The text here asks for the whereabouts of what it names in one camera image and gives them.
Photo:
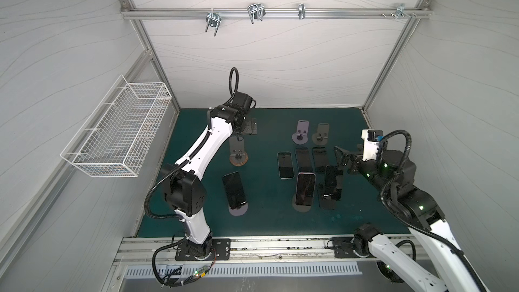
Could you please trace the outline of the dark phone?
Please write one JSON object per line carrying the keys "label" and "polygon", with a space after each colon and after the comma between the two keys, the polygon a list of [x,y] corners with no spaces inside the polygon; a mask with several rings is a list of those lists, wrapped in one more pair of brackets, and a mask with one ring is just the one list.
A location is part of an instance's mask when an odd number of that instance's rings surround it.
{"label": "dark phone", "polygon": [[342,196],[343,169],[328,165],[325,168],[325,179],[322,196],[327,200],[339,201]]}

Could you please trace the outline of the phone from grey stand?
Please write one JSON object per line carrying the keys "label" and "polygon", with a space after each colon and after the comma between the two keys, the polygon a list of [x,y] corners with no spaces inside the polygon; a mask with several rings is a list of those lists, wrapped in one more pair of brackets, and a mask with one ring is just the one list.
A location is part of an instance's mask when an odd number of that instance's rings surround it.
{"label": "phone from grey stand", "polygon": [[316,173],[324,174],[326,172],[326,167],[329,165],[326,147],[313,147],[312,156]]}

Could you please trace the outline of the wooden round base phone stand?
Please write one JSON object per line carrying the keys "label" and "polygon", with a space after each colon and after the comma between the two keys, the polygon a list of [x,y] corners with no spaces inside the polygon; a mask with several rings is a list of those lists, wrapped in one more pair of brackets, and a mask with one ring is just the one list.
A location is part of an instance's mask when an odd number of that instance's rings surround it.
{"label": "wooden round base phone stand", "polygon": [[230,146],[230,163],[233,166],[240,167],[244,166],[249,156],[245,150],[245,139],[239,135],[233,135],[229,138]]}

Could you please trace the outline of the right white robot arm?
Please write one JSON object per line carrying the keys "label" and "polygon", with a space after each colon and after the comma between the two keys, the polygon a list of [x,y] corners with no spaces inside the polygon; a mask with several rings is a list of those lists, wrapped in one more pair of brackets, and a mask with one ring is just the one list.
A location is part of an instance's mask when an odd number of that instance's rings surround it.
{"label": "right white robot arm", "polygon": [[380,272],[398,278],[414,291],[486,291],[487,287],[462,251],[434,198],[414,184],[416,165],[410,160],[411,140],[401,151],[387,147],[388,138],[366,141],[360,152],[334,148],[337,165],[361,174],[378,191],[378,198],[426,251],[437,273],[432,274],[372,224],[364,224],[351,240],[360,258],[375,257]]}

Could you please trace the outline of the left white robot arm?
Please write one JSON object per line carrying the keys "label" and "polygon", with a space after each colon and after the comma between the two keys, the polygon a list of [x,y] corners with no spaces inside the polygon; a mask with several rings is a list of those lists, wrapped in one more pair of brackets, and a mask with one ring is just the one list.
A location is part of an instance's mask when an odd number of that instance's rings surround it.
{"label": "left white robot arm", "polygon": [[249,108],[219,105],[207,114],[207,125],[191,148],[175,163],[167,177],[165,200],[173,216],[181,222],[189,252],[205,258],[212,247],[212,231],[206,222],[204,203],[207,190],[202,183],[204,173],[220,146],[233,134],[241,132]]}

